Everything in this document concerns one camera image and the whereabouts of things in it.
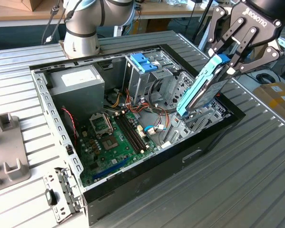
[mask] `yellow wire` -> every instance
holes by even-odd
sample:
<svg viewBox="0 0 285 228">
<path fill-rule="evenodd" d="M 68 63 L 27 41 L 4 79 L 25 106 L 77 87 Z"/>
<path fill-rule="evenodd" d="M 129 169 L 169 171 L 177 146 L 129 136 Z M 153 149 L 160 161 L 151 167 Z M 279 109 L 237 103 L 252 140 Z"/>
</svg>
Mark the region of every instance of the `yellow wire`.
<svg viewBox="0 0 285 228">
<path fill-rule="evenodd" d="M 121 95 L 121 93 L 118 94 L 117 101 L 116 101 L 116 103 L 114 103 L 114 105 L 111 106 L 112 108 L 117 107 L 117 105 L 119 104 L 120 95 Z"/>
</svg>

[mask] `slotted aluminum surface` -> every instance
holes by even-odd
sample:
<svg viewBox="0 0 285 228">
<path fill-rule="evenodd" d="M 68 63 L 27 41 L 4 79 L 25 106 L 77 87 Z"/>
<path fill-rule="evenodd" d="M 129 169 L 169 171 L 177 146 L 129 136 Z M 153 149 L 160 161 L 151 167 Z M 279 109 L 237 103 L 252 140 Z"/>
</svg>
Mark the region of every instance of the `slotted aluminum surface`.
<svg viewBox="0 0 285 228">
<path fill-rule="evenodd" d="M 169 44 L 200 70 L 207 57 L 172 31 L 101 41 L 107 53 Z M 0 51 L 0 113 L 20 118 L 31 178 L 0 191 L 0 227 L 54 227 L 41 177 L 63 166 L 28 66 L 65 59 L 58 45 Z M 285 227 L 285 124 L 236 82 L 223 89 L 244 120 L 209 154 L 99 221 L 96 228 Z M 86 227 L 78 214 L 63 227 Z"/>
</svg>

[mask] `ram slot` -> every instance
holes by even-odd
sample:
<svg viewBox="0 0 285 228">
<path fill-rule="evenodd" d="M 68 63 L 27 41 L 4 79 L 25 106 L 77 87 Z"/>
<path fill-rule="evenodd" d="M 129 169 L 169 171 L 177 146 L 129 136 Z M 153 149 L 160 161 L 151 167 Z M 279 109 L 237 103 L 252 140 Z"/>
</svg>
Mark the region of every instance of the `ram slot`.
<svg viewBox="0 0 285 228">
<path fill-rule="evenodd" d="M 138 135 L 138 133 L 133 129 L 132 125 L 129 123 L 128 119 L 123 116 L 121 118 L 121 121 L 123 121 L 123 123 L 125 124 L 125 126 L 127 126 L 127 128 L 129 128 L 129 131 L 132 132 L 135 141 L 139 144 L 140 149 L 141 150 L 145 150 L 146 146 L 144 145 L 144 142 L 141 140 L 140 136 Z"/>
<path fill-rule="evenodd" d="M 144 145 L 143 141 L 140 139 L 137 132 L 135 132 L 135 130 L 132 128 L 126 117 L 120 116 L 115 121 L 136 152 L 140 152 L 141 150 L 146 149 L 146 146 Z"/>
</svg>

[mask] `desk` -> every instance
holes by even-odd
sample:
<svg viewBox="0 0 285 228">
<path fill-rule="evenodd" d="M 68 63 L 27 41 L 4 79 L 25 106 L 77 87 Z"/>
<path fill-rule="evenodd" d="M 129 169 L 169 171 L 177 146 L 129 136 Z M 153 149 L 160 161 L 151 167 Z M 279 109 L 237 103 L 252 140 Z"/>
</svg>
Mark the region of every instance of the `desk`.
<svg viewBox="0 0 285 228">
<path fill-rule="evenodd" d="M 48 23 L 53 4 L 52 0 L 44 0 L 34 12 L 0 6 L 0 27 L 45 25 Z M 141 19 L 190 17 L 193 7 L 194 3 L 190 0 L 183 6 L 170 6 L 164 2 L 145 2 L 142 4 Z M 202 8 L 196 8 L 193 16 L 199 17 L 203 12 Z M 59 10 L 52 24 L 57 23 L 61 13 L 62 10 Z"/>
<path fill-rule="evenodd" d="M 207 57 L 173 31 L 100 39 L 104 53 L 169 44 L 200 70 Z M 0 227 L 57 227 L 42 176 L 65 164 L 53 141 L 28 66 L 66 59 L 58 44 L 0 51 L 0 113 L 20 127 L 31 177 L 0 191 Z M 192 165 L 104 217 L 93 228 L 285 227 L 285 123 L 233 80 L 223 93 L 246 114 Z M 62 228 L 87 228 L 82 213 Z"/>
</svg>

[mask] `screw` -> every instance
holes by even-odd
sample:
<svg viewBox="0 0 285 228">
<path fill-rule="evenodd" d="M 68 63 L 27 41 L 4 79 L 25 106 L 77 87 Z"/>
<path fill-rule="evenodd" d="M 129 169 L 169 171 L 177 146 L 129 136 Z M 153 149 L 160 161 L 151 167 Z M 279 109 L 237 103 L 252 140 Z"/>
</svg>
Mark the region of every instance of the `screw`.
<svg viewBox="0 0 285 228">
<path fill-rule="evenodd" d="M 275 26 L 277 26 L 277 27 L 280 27 L 281 24 L 282 24 L 282 23 L 281 23 L 279 20 L 277 20 L 277 21 L 275 22 Z"/>
</svg>

